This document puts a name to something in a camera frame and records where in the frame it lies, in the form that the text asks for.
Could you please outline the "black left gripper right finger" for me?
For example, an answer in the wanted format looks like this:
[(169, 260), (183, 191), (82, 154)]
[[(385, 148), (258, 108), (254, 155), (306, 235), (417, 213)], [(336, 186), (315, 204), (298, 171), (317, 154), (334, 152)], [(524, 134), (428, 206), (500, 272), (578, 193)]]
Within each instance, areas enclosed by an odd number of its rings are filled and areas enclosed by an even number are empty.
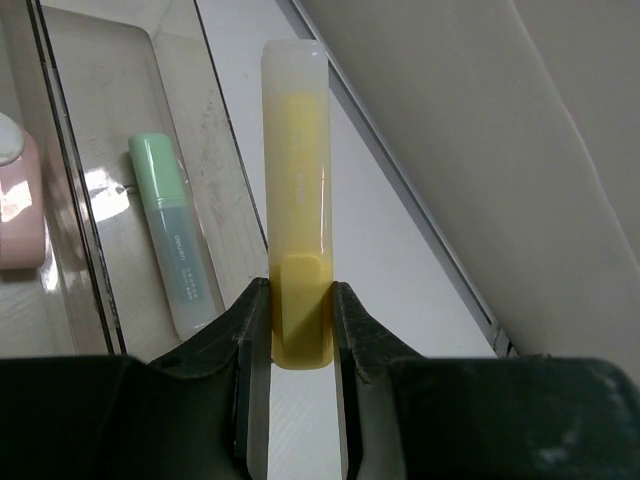
[(351, 286), (331, 286), (341, 473), (344, 479), (404, 479), (390, 378), (396, 361), (421, 357), (373, 318)]

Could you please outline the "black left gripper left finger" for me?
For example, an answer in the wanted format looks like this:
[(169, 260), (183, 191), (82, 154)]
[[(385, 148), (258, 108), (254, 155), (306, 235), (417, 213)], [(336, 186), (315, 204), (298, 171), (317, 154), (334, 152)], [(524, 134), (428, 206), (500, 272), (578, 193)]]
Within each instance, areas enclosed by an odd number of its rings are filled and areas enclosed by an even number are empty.
[(269, 283), (253, 279), (235, 303), (151, 364), (149, 402), (158, 479), (264, 479), (271, 382)]

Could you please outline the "green highlighter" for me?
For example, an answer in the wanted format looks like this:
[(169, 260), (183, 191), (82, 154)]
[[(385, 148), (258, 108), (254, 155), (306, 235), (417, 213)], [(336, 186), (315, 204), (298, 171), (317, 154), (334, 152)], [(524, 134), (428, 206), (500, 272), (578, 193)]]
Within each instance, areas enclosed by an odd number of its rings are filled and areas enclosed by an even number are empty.
[(175, 330), (187, 340), (217, 310), (182, 171), (165, 134), (134, 134), (128, 145)]

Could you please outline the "yellow highlighter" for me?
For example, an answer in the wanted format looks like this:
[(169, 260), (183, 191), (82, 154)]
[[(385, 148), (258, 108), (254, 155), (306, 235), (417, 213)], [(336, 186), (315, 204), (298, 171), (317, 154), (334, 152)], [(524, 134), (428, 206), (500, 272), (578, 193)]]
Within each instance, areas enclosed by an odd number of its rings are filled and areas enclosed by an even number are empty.
[(272, 40), (261, 58), (272, 357), (331, 363), (333, 282), (329, 67), (323, 43)]

